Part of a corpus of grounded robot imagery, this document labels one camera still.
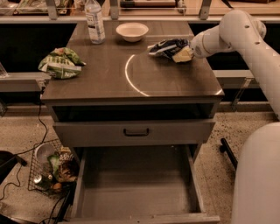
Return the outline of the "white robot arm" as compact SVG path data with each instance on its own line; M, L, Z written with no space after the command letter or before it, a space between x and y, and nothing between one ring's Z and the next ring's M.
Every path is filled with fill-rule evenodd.
M237 52L276 116L280 115L280 55L264 41L266 27L244 10L188 41L187 59ZM230 224L280 224L280 122L255 130L244 142L234 179Z

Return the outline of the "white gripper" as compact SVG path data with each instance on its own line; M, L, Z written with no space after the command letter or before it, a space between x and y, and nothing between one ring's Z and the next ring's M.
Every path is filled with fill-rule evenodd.
M190 47L184 47L172 59L180 63L192 60L193 55L197 58L207 58L219 53L221 51L219 28L214 27L200 32L191 40Z

